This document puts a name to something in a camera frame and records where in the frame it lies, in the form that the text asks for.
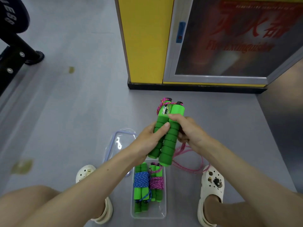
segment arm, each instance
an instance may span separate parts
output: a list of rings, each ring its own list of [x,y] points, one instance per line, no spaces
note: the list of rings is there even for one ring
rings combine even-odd
[[[207,135],[193,119],[170,115],[182,127],[181,142],[188,142],[204,156],[262,218],[266,226],[299,226],[303,222],[303,199],[236,156]]]
[[[126,173],[141,164],[169,130],[168,123],[153,133],[154,126],[155,122],[146,127],[129,147],[105,162],[87,178],[47,202],[20,226],[84,226]]]

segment plastic container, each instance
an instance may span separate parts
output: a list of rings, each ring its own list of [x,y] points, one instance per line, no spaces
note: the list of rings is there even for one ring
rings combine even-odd
[[[159,163],[156,159],[147,158],[145,160],[149,166],[151,163]],[[134,212],[134,186],[131,192],[131,216],[135,219],[163,219],[166,216],[166,173],[165,167],[162,168],[162,177],[164,180],[163,197],[161,202],[149,202],[149,209],[146,212]],[[132,182],[134,182],[134,168],[132,173]]]
[[[130,128],[123,128],[113,133],[109,145],[105,148],[103,163],[110,160],[120,150],[128,147],[136,138],[138,134]]]

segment gray wall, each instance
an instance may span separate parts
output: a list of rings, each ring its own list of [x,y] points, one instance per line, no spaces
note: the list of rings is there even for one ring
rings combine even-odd
[[[303,193],[303,60],[271,83],[258,101],[296,189]]]

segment forearm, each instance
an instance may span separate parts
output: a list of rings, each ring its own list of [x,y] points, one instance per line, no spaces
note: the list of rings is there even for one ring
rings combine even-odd
[[[205,158],[258,212],[267,226],[299,226],[303,222],[302,199],[250,166],[225,146],[215,143]]]
[[[122,150],[87,178],[47,202],[21,226],[84,226],[131,170],[132,161],[128,150]]]

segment glass door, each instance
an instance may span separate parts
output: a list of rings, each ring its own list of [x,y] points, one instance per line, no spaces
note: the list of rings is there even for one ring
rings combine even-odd
[[[266,85],[302,46],[302,3],[175,0],[163,81]]]

